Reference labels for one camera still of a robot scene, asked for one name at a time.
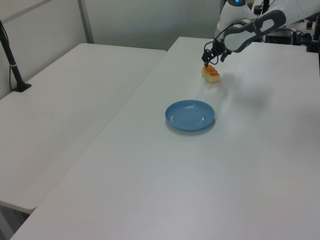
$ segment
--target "floor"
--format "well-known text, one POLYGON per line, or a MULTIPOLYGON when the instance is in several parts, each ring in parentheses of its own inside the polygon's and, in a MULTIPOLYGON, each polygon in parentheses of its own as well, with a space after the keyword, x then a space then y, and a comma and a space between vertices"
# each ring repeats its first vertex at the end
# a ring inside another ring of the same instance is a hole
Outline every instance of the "floor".
POLYGON ((0 240, 9 240, 29 214, 0 205, 0 240))

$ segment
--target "equipment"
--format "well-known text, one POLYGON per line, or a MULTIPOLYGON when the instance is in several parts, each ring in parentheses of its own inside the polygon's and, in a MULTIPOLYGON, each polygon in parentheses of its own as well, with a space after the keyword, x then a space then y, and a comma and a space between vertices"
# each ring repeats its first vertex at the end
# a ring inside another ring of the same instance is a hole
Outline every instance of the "equipment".
POLYGON ((9 46, 9 40, 8 40, 6 30, 5 30, 1 20, 0 20, 0 41, 2 43, 5 55, 8 58, 10 71, 12 70, 13 75, 16 80, 16 88, 14 88, 12 91, 22 93, 25 90, 27 90, 28 88, 30 88, 31 84, 25 83, 21 78, 21 75, 20 75, 18 66, 16 64, 14 55, 12 54, 11 48, 9 46))
POLYGON ((267 12, 257 17, 249 9, 246 0, 227 0, 214 40, 204 46, 204 65, 216 65, 220 55, 223 62, 232 52, 240 53, 254 40, 319 11, 319 0, 278 0, 273 1, 267 12), (206 49, 208 44, 212 44, 211 49, 206 49))

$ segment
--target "white table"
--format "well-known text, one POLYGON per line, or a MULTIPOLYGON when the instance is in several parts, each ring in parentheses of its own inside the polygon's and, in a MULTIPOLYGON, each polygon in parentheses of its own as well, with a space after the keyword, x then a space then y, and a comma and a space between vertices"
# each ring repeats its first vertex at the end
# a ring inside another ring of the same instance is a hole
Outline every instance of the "white table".
POLYGON ((0 101, 0 205, 31 213, 163 50, 80 44, 0 101))
POLYGON ((176 41, 12 240, 319 238, 318 55, 253 43, 211 84, 207 41, 176 41), (184 99, 215 126, 169 127, 184 99))

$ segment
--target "bread roll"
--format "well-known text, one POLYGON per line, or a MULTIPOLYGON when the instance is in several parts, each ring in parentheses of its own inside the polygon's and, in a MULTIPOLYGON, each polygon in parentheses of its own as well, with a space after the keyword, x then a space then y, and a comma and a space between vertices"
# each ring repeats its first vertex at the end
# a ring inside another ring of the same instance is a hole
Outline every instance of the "bread roll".
POLYGON ((205 80, 207 80, 209 83, 216 83, 220 81, 220 74, 217 72, 217 70, 209 65, 208 67, 202 68, 202 76, 205 80))

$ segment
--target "black stand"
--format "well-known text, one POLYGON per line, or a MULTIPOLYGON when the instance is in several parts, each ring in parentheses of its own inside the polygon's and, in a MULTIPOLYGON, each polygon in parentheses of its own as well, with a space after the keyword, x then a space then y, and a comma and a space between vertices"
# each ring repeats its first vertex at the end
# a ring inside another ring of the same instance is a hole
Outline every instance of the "black stand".
POLYGON ((2 43, 6 58, 9 61, 10 67, 12 69, 13 75, 16 80, 16 88, 13 89, 13 91, 22 93, 25 90, 27 90, 28 88, 30 88, 31 84, 25 83, 21 78, 21 75, 20 75, 19 69, 17 67, 14 55, 11 52, 9 42, 8 42, 8 39, 5 34, 5 28, 4 28, 1 20, 0 20, 0 41, 2 43))
POLYGON ((320 13, 316 20, 314 35, 310 45, 306 47, 306 51, 309 53, 319 53, 319 35, 320 35, 320 13))

